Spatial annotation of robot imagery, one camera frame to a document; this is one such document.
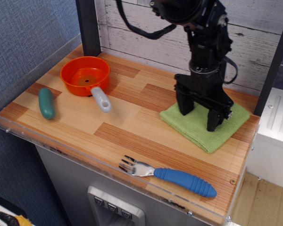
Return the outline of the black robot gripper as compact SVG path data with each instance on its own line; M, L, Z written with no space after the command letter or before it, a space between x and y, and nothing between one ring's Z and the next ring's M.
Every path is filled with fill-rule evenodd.
M229 119L233 112L233 101L224 92L226 61L221 61L212 68L200 68L190 65L191 74L176 74L175 90L180 113L186 115L194 109L194 102L209 109L207 130L215 131Z

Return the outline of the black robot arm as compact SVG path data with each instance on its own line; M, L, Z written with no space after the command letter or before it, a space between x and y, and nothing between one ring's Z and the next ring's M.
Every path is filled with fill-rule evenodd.
M207 130L212 132L232 115L233 101L224 92L227 58L232 40L227 13L218 0L153 0L153 12L187 33L191 51L190 75L176 74L176 99L182 115L198 103L208 109Z

